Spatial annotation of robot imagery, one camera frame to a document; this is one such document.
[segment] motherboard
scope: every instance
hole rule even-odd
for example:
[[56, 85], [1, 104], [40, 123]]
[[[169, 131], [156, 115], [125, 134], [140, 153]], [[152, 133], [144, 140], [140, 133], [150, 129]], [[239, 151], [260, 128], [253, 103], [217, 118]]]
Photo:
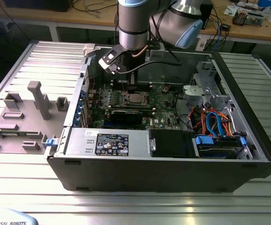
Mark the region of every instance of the motherboard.
[[90, 128], [180, 129], [175, 112], [177, 94], [169, 86], [156, 84], [150, 91], [113, 90], [104, 84], [89, 91]]

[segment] white connector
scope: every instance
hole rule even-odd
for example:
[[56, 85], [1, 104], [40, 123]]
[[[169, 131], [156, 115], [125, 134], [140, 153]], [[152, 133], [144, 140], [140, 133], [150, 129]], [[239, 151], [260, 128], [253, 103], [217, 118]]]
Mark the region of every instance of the white connector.
[[251, 2], [245, 3], [243, 1], [238, 2], [237, 6], [239, 6], [239, 7], [251, 7], [251, 8], [254, 8], [254, 9], [259, 8], [259, 6], [257, 4], [254, 4], [254, 3], [251, 3]]

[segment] circuit board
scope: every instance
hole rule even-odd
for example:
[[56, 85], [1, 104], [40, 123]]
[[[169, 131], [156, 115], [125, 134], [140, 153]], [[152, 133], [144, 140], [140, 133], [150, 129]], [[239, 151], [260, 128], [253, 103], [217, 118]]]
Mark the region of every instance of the circuit board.
[[[163, 89], [164, 85], [157, 84], [153, 85], [149, 92], [139, 91], [131, 95], [126, 91], [113, 90], [107, 85], [94, 90], [94, 99], [89, 105], [93, 118], [92, 127], [136, 130], [180, 129], [175, 113], [175, 92], [170, 90], [163, 92]], [[142, 113], [141, 123], [132, 126], [114, 125], [109, 119], [108, 112], [117, 109]]]

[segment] robotic arm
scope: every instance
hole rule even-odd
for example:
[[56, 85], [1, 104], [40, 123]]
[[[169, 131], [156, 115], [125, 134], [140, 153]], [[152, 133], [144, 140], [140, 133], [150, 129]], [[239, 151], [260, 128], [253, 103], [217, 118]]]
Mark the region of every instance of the robotic arm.
[[145, 62], [149, 28], [158, 39], [188, 48], [203, 25], [199, 20], [201, 1], [118, 0], [119, 45], [107, 52], [99, 64], [108, 73], [127, 74], [128, 84], [136, 84], [134, 69]]

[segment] power supply label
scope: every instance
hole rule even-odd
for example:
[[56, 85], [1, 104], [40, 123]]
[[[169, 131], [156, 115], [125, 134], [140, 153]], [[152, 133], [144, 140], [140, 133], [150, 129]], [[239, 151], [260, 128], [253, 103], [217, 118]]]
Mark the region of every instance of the power supply label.
[[98, 134], [95, 154], [98, 156], [128, 156], [128, 135]]

